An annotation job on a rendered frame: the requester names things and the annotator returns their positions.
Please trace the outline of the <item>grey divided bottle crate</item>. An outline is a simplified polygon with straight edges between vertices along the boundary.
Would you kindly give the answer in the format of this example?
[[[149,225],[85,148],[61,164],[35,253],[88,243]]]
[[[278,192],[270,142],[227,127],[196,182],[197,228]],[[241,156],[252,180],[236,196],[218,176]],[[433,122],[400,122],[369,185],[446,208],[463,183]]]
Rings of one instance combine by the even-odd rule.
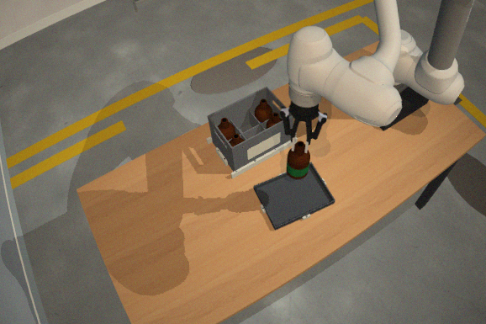
[[[268,87],[208,115],[212,141],[222,152],[233,172],[291,140],[291,135],[285,135],[283,120],[267,128],[267,120],[260,123],[255,117],[256,106],[263,98],[272,107],[272,113],[277,112],[280,115],[280,110],[273,101],[280,108],[284,104]],[[235,127],[235,133],[244,141],[232,147],[231,139],[227,141],[218,128],[222,118],[228,119]],[[280,118],[283,119],[281,115]]]

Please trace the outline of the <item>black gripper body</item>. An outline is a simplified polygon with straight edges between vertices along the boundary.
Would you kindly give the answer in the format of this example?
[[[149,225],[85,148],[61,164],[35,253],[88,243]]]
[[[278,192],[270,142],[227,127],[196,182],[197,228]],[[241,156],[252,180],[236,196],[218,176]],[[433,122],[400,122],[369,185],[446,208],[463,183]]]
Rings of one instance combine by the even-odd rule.
[[[317,104],[316,106],[312,107],[312,108],[302,108],[302,107],[299,107],[298,105],[294,104],[292,101],[291,101],[291,107],[289,106],[289,109],[288,109],[288,112],[295,118],[296,115],[301,115],[300,117],[300,121],[303,121],[305,122],[305,117],[306,116],[310,116],[310,121],[314,120],[315,118],[317,118],[320,114],[319,114],[319,105]]]

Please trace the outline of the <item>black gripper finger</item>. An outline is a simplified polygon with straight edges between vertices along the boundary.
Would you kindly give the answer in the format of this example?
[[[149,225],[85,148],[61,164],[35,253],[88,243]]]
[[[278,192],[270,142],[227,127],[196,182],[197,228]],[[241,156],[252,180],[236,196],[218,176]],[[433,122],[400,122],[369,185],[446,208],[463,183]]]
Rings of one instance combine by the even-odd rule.
[[[285,135],[291,135],[292,151],[294,151],[295,137],[296,137],[295,135],[296,135],[296,131],[297,131],[297,128],[298,128],[298,123],[300,121],[301,115],[298,115],[298,114],[296,115],[296,119],[293,123],[293,129],[290,129],[288,109],[289,108],[281,107],[280,115],[283,118],[283,126],[284,126]]]
[[[319,111],[318,111],[319,112]],[[326,122],[327,120],[327,113],[320,113],[319,112],[319,118],[318,118],[318,123],[315,127],[314,132],[312,132],[312,121],[310,121],[310,116],[306,116],[306,131],[307,131],[307,138],[306,138],[306,144],[305,144],[305,151],[304,153],[307,153],[308,151],[308,146],[310,145],[311,139],[317,140],[320,130],[322,128],[322,125]]]

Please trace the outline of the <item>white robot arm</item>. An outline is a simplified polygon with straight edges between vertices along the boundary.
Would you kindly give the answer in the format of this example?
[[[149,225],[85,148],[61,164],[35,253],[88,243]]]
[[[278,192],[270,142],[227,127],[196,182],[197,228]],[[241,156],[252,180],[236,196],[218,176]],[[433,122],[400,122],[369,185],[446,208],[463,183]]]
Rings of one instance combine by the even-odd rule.
[[[464,89],[455,56],[474,0],[441,0],[425,52],[400,29],[396,0],[373,1],[379,43],[371,56],[345,60],[321,27],[305,26],[293,34],[287,57],[291,101],[311,108],[324,97],[355,120],[375,127],[395,120],[402,109],[399,94],[407,87],[437,104],[454,104]]]

